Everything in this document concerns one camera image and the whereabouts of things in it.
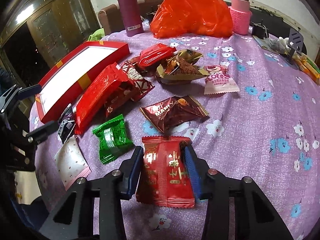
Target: purple water bottle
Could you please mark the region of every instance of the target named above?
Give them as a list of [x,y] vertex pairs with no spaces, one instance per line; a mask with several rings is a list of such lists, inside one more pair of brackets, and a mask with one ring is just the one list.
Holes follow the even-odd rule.
[[127,36],[143,33],[137,0],[118,0],[118,3]]

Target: green candy wrapper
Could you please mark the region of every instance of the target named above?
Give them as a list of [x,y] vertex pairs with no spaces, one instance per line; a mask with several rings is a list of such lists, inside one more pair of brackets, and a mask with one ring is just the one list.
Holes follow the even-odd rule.
[[122,114],[93,129],[92,133],[100,140],[99,156],[102,164],[114,161],[133,146],[125,132]]

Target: purple tablecloth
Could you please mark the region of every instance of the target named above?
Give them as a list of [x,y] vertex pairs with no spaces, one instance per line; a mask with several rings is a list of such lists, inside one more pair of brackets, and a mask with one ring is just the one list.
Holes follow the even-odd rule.
[[[281,56],[261,49],[251,36],[233,34],[229,39],[186,34],[175,39],[153,38],[147,31],[128,38],[124,31],[103,40],[129,44],[131,55],[159,42],[179,49],[193,49],[204,54],[199,66],[224,64],[240,88],[239,93],[204,95],[204,79],[181,86],[156,86],[141,101],[128,102],[117,110],[123,113],[130,138],[141,145],[141,137],[158,134],[138,108],[177,95],[193,95],[210,114],[203,123],[192,121],[172,133],[191,136],[193,147],[211,168],[228,177],[252,177],[286,223],[294,239],[306,236],[320,216],[320,128],[319,87],[303,72],[288,66]],[[37,123],[35,105],[30,115],[30,130]],[[100,112],[83,136],[79,147],[92,172],[88,179],[103,177],[128,159],[132,151],[107,165],[98,158],[98,139],[91,130],[104,121]],[[36,174],[44,202],[51,210],[65,188],[55,166],[54,155],[61,147],[57,134],[40,144],[36,152]],[[122,201],[128,240],[200,239],[206,214],[206,202],[193,209],[156,207],[137,203],[135,197]],[[94,232],[99,232],[98,203],[95,203]],[[154,230],[160,219],[164,224]]]

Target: pink thermos cup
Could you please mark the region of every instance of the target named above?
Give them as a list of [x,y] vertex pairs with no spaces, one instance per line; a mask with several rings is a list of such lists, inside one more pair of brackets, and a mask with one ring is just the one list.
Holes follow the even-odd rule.
[[137,0],[118,0],[118,3],[127,36],[143,33]]
[[247,35],[252,15],[249,0],[231,0],[231,7],[229,8],[233,31],[241,35]]

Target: pink candy wrapper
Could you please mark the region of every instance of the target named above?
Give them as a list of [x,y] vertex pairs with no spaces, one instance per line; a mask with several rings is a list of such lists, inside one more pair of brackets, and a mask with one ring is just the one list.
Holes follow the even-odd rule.
[[205,78],[205,95],[240,91],[236,82],[229,76],[227,68],[208,66],[206,69],[211,75]]
[[87,177],[91,170],[83,158],[74,136],[66,141],[54,156],[58,173],[66,190],[79,177]]

